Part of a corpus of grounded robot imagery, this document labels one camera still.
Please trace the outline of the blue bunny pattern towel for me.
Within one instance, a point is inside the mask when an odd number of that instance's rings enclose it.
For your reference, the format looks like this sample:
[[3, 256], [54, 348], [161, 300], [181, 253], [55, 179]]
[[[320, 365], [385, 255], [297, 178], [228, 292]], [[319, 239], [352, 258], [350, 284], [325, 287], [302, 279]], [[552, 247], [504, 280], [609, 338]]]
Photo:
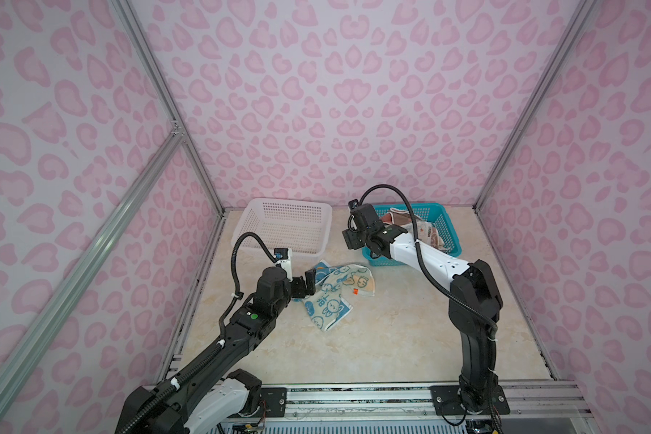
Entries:
[[311, 322], [322, 332], [328, 332], [352, 310], [345, 296], [373, 297], [375, 283], [372, 271], [360, 264], [330, 266], [318, 262], [315, 267], [316, 292], [302, 304]]

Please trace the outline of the striped rabbit letter towel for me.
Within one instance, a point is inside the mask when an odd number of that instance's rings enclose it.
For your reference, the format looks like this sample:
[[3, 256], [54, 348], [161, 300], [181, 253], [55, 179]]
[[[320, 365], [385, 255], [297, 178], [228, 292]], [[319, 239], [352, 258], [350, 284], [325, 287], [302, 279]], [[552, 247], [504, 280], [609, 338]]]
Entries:
[[[446, 247], [443, 238], [441, 238], [438, 229], [433, 224], [431, 224], [430, 222], [419, 222], [418, 224], [416, 224], [416, 227], [417, 227], [417, 231], [415, 232], [415, 234], [417, 235], [417, 238], [421, 242], [429, 244], [432, 248], [438, 251], [448, 252], [448, 248]], [[410, 233], [414, 233], [413, 224], [412, 224], [412, 228], [404, 228], [404, 229], [406, 229]]]

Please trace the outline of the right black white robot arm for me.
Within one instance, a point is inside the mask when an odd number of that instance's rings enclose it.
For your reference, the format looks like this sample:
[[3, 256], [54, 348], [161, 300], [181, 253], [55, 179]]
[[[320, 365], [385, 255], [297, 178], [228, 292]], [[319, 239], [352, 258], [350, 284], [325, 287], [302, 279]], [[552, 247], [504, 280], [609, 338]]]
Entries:
[[467, 262], [419, 238], [418, 224], [409, 229], [387, 224], [372, 204], [352, 200], [343, 237], [348, 249], [367, 247], [373, 255], [416, 269], [448, 298], [448, 317], [459, 331], [462, 367], [459, 403], [469, 413], [492, 410], [498, 377], [497, 322], [504, 305], [491, 267], [482, 260]]

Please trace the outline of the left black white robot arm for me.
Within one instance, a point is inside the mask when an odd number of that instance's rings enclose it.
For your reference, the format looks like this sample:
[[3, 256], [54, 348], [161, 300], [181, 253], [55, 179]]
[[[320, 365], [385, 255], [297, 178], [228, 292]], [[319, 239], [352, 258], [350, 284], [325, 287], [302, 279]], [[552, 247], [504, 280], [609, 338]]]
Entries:
[[315, 269], [293, 278], [280, 266], [264, 269], [256, 291], [200, 356], [154, 388], [140, 386], [128, 396], [115, 432], [208, 433], [233, 415], [256, 414], [262, 382], [230, 369], [269, 336], [291, 300], [315, 293]]

